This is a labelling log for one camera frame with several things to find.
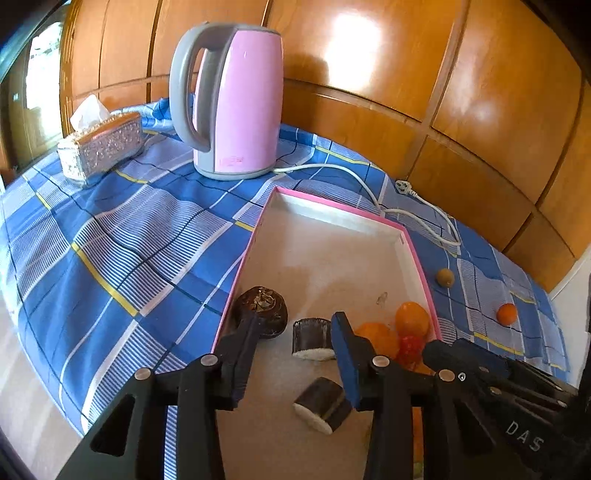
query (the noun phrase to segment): wooden cabinet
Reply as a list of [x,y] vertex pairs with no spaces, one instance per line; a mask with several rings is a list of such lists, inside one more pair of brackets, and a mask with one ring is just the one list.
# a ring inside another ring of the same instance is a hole
[[541,212],[574,255],[591,242],[591,87],[584,86],[580,119]]
[[281,120],[347,145],[371,158],[390,176],[399,177],[415,125],[393,118],[385,108],[373,110],[368,103],[352,95],[287,80]]
[[73,29],[72,57],[69,61],[72,78],[72,98],[99,87],[100,46],[103,41],[103,24],[109,0],[78,0],[79,8]]
[[100,50],[101,87],[146,78],[157,7],[158,0],[109,2]]
[[536,202],[573,126],[581,73],[518,0],[473,0],[433,127]]
[[530,214],[511,183],[482,162],[428,138],[409,181],[416,192],[503,250]]
[[459,0],[274,0],[285,76],[374,100],[416,119],[427,108]]
[[504,252],[546,291],[552,290],[574,265],[574,256],[543,215],[535,213]]
[[146,102],[146,81],[129,82],[107,88],[99,93],[99,100],[109,111]]
[[8,153],[4,146],[4,138],[2,130],[0,129],[0,176],[2,176],[2,183],[4,186],[8,185],[14,179],[14,171],[8,159]]
[[203,22],[261,25],[267,0],[163,0],[154,37],[152,75],[168,75],[183,34]]

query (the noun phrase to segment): blue plaid tablecloth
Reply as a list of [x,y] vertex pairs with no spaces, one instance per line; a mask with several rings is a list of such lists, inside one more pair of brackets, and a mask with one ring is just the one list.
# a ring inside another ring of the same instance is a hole
[[[162,102],[140,107],[145,127],[170,129],[165,114],[154,119],[157,108],[166,112]],[[398,194],[380,168],[341,145],[284,125],[277,157],[279,167],[346,166],[384,206],[409,210],[452,238],[438,213]],[[214,181],[197,173],[192,150],[172,138],[89,189],[68,182],[56,153],[7,188],[0,213],[2,293],[29,360],[79,433],[138,368],[171,371],[210,351],[244,250],[276,185],[377,213],[341,171]],[[445,341],[467,338],[566,379],[556,314],[529,275],[460,222],[462,246],[443,247],[411,218],[388,217],[410,232]],[[450,289],[434,280],[443,267],[456,276]],[[511,328],[495,321],[507,302],[519,313]],[[175,427],[171,408],[169,479],[176,476]]]

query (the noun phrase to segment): power plug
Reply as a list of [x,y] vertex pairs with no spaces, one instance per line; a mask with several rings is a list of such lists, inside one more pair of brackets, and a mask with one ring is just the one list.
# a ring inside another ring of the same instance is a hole
[[396,182],[394,183],[394,187],[396,187],[396,191],[400,195],[408,195],[413,190],[411,188],[410,182],[404,180],[396,180]]

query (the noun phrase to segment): kettle base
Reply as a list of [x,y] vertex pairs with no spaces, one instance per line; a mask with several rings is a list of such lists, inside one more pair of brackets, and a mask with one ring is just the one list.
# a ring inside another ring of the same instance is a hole
[[246,172],[239,172],[239,173],[223,173],[218,171],[204,171],[201,170],[198,166],[195,165],[195,170],[197,170],[201,175],[207,177],[208,179],[212,180],[247,180],[247,179],[254,179],[256,177],[260,177],[265,173],[269,173],[271,170],[275,168],[275,164],[262,168],[260,170],[255,171],[246,171]]

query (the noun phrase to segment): silver tissue box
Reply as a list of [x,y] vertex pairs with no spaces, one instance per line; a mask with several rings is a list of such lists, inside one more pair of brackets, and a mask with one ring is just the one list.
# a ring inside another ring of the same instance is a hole
[[141,115],[130,112],[111,115],[92,127],[68,135],[57,144],[57,152],[64,176],[87,186],[96,174],[139,153],[143,146]]

